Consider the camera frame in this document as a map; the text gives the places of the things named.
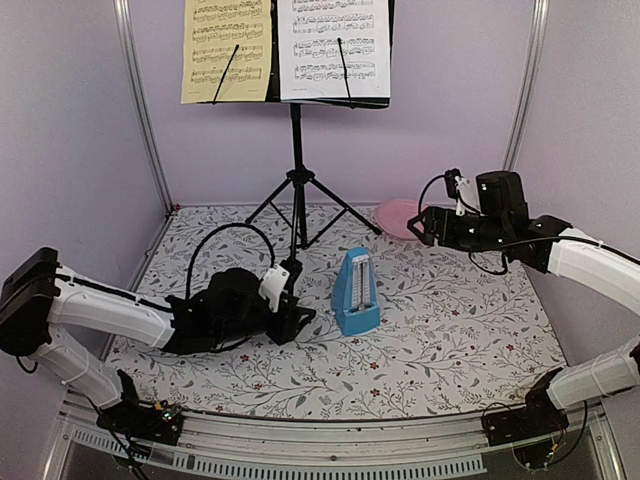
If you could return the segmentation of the blue metronome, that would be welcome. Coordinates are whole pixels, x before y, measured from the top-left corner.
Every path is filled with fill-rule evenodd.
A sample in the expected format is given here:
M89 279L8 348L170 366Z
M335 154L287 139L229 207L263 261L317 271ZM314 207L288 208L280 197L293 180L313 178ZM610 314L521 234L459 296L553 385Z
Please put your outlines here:
M373 264L366 248L353 248L346 253L333 287L331 310L345 336L360 335L380 326Z

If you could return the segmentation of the black music stand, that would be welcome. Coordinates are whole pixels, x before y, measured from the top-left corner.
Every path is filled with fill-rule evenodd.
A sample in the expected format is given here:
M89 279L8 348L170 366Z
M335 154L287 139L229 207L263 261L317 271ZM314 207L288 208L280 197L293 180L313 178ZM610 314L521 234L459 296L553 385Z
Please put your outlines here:
M342 214L353 214L354 208L346 203L343 199L332 192L328 187L323 185L316 177L316 175L309 170L304 164L303 158L303 139L302 139L302 107L305 104L319 104L336 107L346 107L352 110L355 109L385 109L389 106L391 97L388 99L379 99L377 101L373 99L359 99L355 102L352 101L283 101L280 98L279 88L279 57L278 57L278 30L277 30L277 13L276 3L278 1L269 1L271 3L271 18L272 18L272 64L271 64L271 76L269 86L267 90L267 97L264 102L252 102L252 103L279 103L286 104L289 107L291 128L292 128L292 143L293 143L293 162L294 167L287 172L285 180L263 201L262 205L268 207L273 205L275 199L283 192L287 187L292 187L294 190L293 197L293 214L288 220L289 227L292 231L292 249L307 248L313 244L313 238L309 237L307 231L306 220L306 194L305 190L307 185L313 185L317 190L322 192L326 197L331 199L334 203L340 206L340 212ZM393 45L393 27L394 27L394 13L395 4L392 3L392 27L391 27L391 57L392 57L392 45Z

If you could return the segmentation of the white sheet music page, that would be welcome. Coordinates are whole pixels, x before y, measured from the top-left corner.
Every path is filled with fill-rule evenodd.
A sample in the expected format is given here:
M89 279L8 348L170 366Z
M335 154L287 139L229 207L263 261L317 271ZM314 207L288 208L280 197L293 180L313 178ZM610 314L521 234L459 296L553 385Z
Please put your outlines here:
M391 97L390 1L278 1L283 101Z

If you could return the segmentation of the yellow sheet music page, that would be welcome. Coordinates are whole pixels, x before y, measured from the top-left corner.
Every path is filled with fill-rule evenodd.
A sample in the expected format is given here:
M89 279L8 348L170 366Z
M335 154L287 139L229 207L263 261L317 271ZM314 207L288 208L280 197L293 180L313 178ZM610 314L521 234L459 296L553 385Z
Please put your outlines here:
M185 3L182 104L264 102L271 64L269 1Z

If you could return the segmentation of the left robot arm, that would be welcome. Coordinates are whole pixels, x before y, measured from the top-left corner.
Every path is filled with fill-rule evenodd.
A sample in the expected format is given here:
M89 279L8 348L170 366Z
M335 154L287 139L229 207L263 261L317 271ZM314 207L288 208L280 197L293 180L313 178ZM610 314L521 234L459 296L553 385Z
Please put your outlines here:
M153 300L95 282L61 265L43 247L5 281L1 350L48 368L86 395L128 434L148 426L133 380L106 366L71 336L69 325L126 337L173 355L222 353L255 335L283 345L315 317L288 292L294 268L270 267L263 277L242 268L214 274L192 296Z

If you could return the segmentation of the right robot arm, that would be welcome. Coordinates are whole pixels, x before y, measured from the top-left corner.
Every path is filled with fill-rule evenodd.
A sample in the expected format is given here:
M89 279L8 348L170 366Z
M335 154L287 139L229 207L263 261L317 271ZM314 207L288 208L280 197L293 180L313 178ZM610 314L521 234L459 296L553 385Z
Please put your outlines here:
M537 436L570 406L637 388L638 258L566 220L531 217L516 172L491 171L470 180L452 169L440 178L454 206L419 205L408 230L428 246L468 256L495 252L501 275L511 262L527 267L560 329L561 344L596 343L571 353L571 366L545 374L531 387L517 415L521 432Z

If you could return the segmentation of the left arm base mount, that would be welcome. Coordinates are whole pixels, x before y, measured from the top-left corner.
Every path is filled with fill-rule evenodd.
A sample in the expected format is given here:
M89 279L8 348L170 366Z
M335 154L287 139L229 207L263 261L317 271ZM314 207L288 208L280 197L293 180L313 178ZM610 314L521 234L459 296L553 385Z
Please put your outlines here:
M123 370L116 371L122 392L119 402L99 408L96 425L127 438L176 446L182 433L184 416L178 403L156 403L139 399L133 379Z

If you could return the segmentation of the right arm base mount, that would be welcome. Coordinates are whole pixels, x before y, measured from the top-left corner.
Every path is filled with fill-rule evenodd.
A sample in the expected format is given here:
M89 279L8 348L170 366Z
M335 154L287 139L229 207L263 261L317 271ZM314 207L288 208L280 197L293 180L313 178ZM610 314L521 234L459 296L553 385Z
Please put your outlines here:
M563 410L558 409L546 393L528 395L525 404L518 408L481 416L481 425L490 446L504 445L531 438L560 433L569 426Z

